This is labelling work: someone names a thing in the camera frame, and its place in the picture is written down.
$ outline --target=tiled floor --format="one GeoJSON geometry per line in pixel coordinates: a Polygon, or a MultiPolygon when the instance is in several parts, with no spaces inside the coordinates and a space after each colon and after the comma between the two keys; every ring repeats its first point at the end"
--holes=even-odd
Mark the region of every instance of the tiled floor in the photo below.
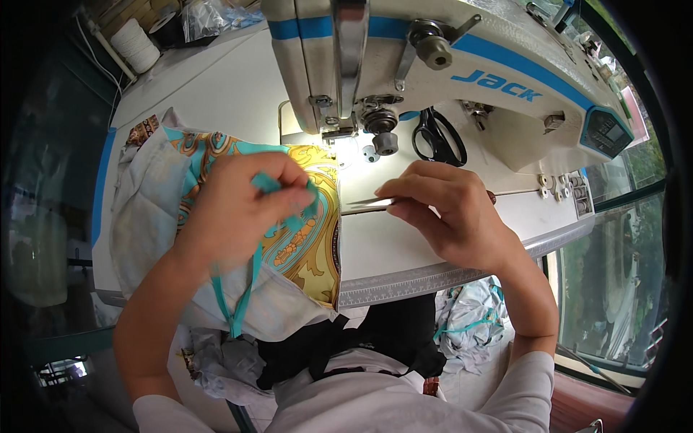
{"type": "MultiPolygon", "coordinates": [[[[349,318],[349,321],[346,323],[347,328],[357,328],[366,317],[367,312],[367,306],[340,311],[341,314],[349,318]]],[[[464,370],[454,375],[443,373],[440,377],[440,386],[448,402],[459,405],[464,409],[481,409],[505,375],[508,342],[513,336],[514,331],[512,329],[506,331],[504,338],[501,340],[500,356],[492,361],[495,365],[486,373],[475,375],[464,370]]],[[[264,432],[277,411],[277,404],[269,400],[264,405],[250,405],[246,406],[245,409],[248,411],[250,418],[252,418],[258,432],[264,432]]]]}

